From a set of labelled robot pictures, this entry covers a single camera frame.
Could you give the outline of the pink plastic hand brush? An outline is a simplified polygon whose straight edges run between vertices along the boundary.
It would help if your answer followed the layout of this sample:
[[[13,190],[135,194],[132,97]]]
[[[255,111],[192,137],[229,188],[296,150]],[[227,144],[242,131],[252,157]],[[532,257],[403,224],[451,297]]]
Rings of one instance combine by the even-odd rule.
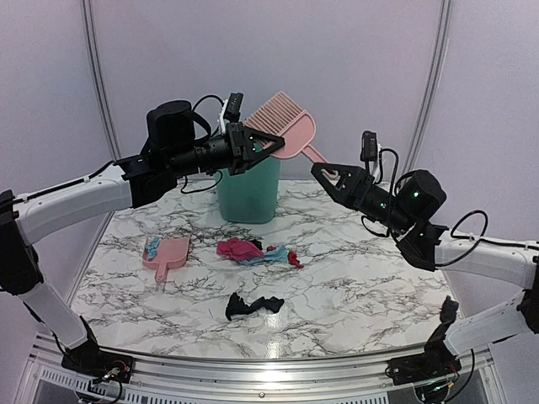
[[[254,111],[244,122],[247,127],[280,136],[285,146],[273,157],[287,160],[303,154],[312,163],[328,163],[313,145],[317,127],[312,115],[280,91]]]

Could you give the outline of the red paper scrap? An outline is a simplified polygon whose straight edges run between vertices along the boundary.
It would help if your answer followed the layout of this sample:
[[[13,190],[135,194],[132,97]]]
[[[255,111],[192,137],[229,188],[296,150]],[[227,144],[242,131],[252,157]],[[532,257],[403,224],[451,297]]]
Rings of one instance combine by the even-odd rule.
[[[295,252],[289,251],[287,254],[287,259],[290,265],[296,268],[304,268],[304,265],[300,262]]]

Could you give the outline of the light blue paper scrap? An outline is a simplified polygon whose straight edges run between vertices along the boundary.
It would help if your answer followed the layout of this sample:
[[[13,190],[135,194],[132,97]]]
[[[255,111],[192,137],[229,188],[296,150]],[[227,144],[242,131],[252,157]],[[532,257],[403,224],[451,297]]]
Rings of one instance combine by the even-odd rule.
[[[285,246],[279,246],[271,251],[266,251],[262,258],[253,258],[250,260],[241,261],[239,264],[243,266],[254,266],[266,263],[287,263],[288,253],[289,252]]]

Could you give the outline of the small black paper scrap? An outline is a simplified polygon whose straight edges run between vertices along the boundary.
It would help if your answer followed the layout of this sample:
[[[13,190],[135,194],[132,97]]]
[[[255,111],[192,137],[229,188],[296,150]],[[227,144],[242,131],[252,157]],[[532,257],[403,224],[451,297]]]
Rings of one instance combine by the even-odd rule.
[[[263,250],[262,243],[259,240],[253,239],[250,241],[254,246],[256,246],[258,249]]]

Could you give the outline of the magenta paper sheet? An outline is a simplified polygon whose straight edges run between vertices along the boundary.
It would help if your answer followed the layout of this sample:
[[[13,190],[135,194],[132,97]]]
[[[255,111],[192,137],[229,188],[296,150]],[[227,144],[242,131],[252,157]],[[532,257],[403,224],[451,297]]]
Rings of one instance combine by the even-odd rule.
[[[243,265],[259,262],[264,258],[260,248],[250,241],[232,238],[224,242],[218,242],[216,253],[222,257]]]

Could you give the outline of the pink plastic dustpan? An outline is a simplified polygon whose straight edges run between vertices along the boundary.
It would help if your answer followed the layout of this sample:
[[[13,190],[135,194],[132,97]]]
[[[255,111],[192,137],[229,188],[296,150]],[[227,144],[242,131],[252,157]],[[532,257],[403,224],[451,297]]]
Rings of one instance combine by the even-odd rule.
[[[154,272],[156,284],[165,284],[170,269],[181,268],[186,264],[189,252],[189,238],[160,239],[157,256],[153,260],[147,260],[144,247],[142,265],[144,268]]]

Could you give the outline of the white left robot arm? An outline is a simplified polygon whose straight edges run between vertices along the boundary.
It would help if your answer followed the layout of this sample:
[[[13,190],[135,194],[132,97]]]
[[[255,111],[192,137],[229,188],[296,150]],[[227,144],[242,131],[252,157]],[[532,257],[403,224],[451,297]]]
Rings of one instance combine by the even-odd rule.
[[[45,279],[34,244],[94,216],[156,202],[180,178],[222,169],[243,174],[283,148],[283,138],[241,122],[241,98],[234,93],[222,106],[218,134],[189,101],[170,101],[147,114],[148,138],[139,154],[33,194],[2,192],[1,287],[56,335],[68,364],[97,375],[112,360]]]

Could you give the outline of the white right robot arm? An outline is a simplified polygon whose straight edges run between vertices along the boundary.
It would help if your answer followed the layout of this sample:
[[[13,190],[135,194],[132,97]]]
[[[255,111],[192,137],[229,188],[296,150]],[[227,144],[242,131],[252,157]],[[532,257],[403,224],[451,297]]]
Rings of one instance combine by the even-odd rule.
[[[380,188],[362,167],[316,163],[311,173],[334,202],[385,226],[412,267],[476,274],[520,286],[514,298],[467,319],[446,314],[418,357],[422,375],[438,375],[451,359],[474,348],[538,332],[537,242],[465,235],[430,223],[446,193],[426,170],[405,174],[398,191]]]

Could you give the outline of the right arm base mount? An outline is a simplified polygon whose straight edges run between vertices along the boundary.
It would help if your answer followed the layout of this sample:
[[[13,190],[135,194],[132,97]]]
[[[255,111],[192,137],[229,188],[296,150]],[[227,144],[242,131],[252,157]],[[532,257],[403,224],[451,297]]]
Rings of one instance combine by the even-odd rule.
[[[390,359],[385,375],[394,385],[404,385],[456,375],[461,369],[461,362],[451,356],[443,359],[437,353],[419,353]]]

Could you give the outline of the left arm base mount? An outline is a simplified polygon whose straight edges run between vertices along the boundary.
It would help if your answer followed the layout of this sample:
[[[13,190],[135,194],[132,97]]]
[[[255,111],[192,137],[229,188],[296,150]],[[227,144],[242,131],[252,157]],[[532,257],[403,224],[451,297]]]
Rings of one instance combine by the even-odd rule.
[[[133,357],[111,352],[100,352],[96,357],[84,359],[70,359],[67,355],[64,355],[61,361],[61,366],[64,369],[89,375],[93,378],[105,376],[111,370],[118,369],[119,374],[114,377],[114,380],[123,384],[130,381],[134,364]]]

